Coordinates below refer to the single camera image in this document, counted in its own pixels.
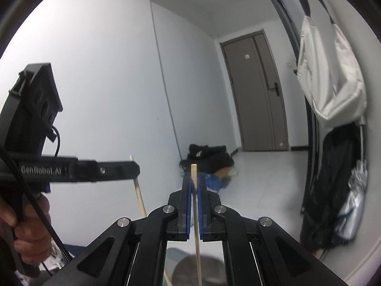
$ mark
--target white floor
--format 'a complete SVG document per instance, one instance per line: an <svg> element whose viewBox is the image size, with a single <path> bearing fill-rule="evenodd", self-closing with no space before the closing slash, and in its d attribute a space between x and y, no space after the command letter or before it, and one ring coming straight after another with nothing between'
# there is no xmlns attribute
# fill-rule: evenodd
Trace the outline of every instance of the white floor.
<svg viewBox="0 0 381 286"><path fill-rule="evenodd" d="M271 217L299 240L307 152L239 152L234 161L238 175L220 190L222 204L251 219ZM168 242L168 247L194 254L193 229L190 240ZM200 250L223 259L220 242L201 242Z"/></svg>

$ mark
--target hanging clothes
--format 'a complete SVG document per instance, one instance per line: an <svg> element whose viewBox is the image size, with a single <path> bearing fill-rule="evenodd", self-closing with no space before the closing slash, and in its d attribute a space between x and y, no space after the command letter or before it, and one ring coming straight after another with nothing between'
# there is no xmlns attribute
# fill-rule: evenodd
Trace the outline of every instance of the hanging clothes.
<svg viewBox="0 0 381 286"><path fill-rule="evenodd" d="M367 106L363 76L323 0L283 1L301 32L297 77L317 119L325 128L358 120Z"/></svg>
<svg viewBox="0 0 381 286"><path fill-rule="evenodd" d="M304 208L302 245L314 252L331 248L337 216L348 198L348 181L360 158L355 123L335 128L324 139L321 170Z"/></svg>

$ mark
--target black cable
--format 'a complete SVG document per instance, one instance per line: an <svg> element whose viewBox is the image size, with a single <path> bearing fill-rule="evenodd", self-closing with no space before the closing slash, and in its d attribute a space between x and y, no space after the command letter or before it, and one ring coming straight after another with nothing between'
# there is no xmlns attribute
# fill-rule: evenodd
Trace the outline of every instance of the black cable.
<svg viewBox="0 0 381 286"><path fill-rule="evenodd" d="M50 236L52 237L52 239L54 240L54 242L56 243L56 245L60 249L62 255L65 257L65 259L67 261L72 260L73 259L72 256L67 251L67 249L64 246L64 244L62 243L61 239L58 237L56 231L53 229L50 222L48 221L45 214L43 213L41 207L37 203L37 200L33 196L33 193L30 190L28 184L25 182L25 179L22 176L21 171L19 170L19 168L17 167L17 165L13 161L12 157L8 154L8 152L5 150L5 148L1 144L0 144L0 158L4 161L4 163L11 170L12 174L14 175L14 177L16 178L18 183L21 185L22 190L24 191L24 193L25 193L26 197L28 198L30 204L32 205L32 207L36 211L37 216L40 218L40 220L43 223L43 225L45 226L46 230L48 230L48 233L50 234Z"/></svg>
<svg viewBox="0 0 381 286"><path fill-rule="evenodd" d="M50 271L48 270L48 268L46 267L45 263L44 263L44 262L41 262L41 264L42 264L42 266L45 268L46 272L48 272L48 274L49 274L50 276L53 276L52 272L50 272Z"/></svg>
<svg viewBox="0 0 381 286"><path fill-rule="evenodd" d="M57 157L61 147L61 137L56 127L52 126L51 128L56 132L56 136L57 136L57 149L56 149L56 153L54 154L54 157Z"/></svg>

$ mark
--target finger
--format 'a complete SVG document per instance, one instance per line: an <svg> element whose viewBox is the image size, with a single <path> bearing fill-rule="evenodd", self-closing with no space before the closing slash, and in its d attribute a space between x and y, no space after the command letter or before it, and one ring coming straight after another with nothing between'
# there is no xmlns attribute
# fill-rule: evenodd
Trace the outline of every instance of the finger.
<svg viewBox="0 0 381 286"><path fill-rule="evenodd" d="M49 213L50 204L48 199L43 194L40 195L37 202L45 215ZM24 215L26 218L38 218L36 211L30 203L24 207Z"/></svg>
<svg viewBox="0 0 381 286"><path fill-rule="evenodd" d="M21 259L23 262L25 262L28 265L32 266L38 266L40 263L45 261L51 254L51 246L44 250L42 253L34 256L21 256Z"/></svg>
<svg viewBox="0 0 381 286"><path fill-rule="evenodd" d="M17 223L15 211L0 197L0 219L14 227Z"/></svg>
<svg viewBox="0 0 381 286"><path fill-rule="evenodd" d="M22 241L35 242L49 233L39 219L32 218L19 222L15 227L15 234Z"/></svg>
<svg viewBox="0 0 381 286"><path fill-rule="evenodd" d="M42 239L39 239L32 243L22 240L15 241L15 249L17 253L26 257L38 255L45 251L49 246L51 246L50 236L44 236Z"/></svg>

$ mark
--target brown door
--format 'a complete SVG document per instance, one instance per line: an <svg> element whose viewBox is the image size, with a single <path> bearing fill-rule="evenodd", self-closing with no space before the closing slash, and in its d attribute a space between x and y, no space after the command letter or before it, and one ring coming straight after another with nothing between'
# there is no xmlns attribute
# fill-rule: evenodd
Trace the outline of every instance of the brown door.
<svg viewBox="0 0 381 286"><path fill-rule="evenodd" d="M223 45L244 151L288 149L278 74L263 33Z"/></svg>

